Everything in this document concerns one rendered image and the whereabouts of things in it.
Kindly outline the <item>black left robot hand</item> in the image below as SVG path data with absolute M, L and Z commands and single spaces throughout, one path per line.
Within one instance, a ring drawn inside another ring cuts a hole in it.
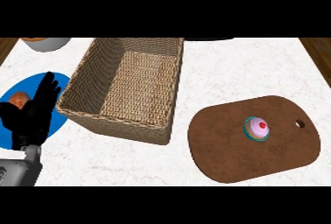
M 27 145 L 39 146 L 47 140 L 51 111 L 57 102 L 60 86 L 54 74 L 45 73 L 35 96 L 17 108 L 10 102 L 0 102 L 0 119 L 11 131 L 11 149 L 19 151 Z

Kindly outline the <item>rectangular wicker basket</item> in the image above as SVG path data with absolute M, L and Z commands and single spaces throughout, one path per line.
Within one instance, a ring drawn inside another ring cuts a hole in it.
M 56 111 L 95 134 L 165 145 L 181 50 L 181 38 L 94 38 Z

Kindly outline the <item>brown wooden cutting board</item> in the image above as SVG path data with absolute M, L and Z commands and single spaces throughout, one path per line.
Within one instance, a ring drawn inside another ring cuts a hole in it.
M 268 127 L 264 140 L 252 140 L 243 130 L 252 116 Z M 200 172 L 221 183 L 310 165 L 320 151 L 316 127 L 305 112 L 273 95 L 203 108 L 190 120 L 187 138 Z

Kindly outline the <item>pink frosted cupcake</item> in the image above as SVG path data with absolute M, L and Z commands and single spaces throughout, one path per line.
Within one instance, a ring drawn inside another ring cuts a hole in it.
M 262 142 L 268 138 L 268 126 L 262 118 L 249 116 L 242 124 L 242 133 L 255 142 Z

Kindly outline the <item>orange round fruit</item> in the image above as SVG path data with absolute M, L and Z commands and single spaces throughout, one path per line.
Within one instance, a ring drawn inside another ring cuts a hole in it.
M 26 105 L 26 102 L 29 101 L 29 96 L 23 91 L 14 92 L 10 96 L 8 102 L 22 109 Z

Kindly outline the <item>blue round plate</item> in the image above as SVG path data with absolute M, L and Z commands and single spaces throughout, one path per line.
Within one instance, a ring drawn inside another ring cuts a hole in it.
M 42 80 L 44 76 L 45 76 L 44 73 L 38 73 L 26 77 L 23 80 L 20 80 L 0 95 L 0 102 L 7 102 L 11 95 L 19 91 L 23 91 L 29 97 L 33 97 L 38 83 Z M 61 73 L 54 73 L 54 80 L 57 81 L 57 86 L 60 87 L 60 90 L 64 90 L 69 78 Z M 48 137 L 51 137 L 51 135 L 57 132 L 64 122 L 66 117 L 57 113 L 56 109 L 53 109 L 50 127 L 47 133 Z M 1 121 L 0 121 L 0 148 L 7 150 L 11 149 L 11 131 L 2 126 Z

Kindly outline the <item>grey bowl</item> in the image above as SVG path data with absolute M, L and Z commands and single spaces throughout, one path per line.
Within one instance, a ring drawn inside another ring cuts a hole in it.
M 29 48 L 41 53 L 53 52 L 69 41 L 69 38 L 22 38 Z

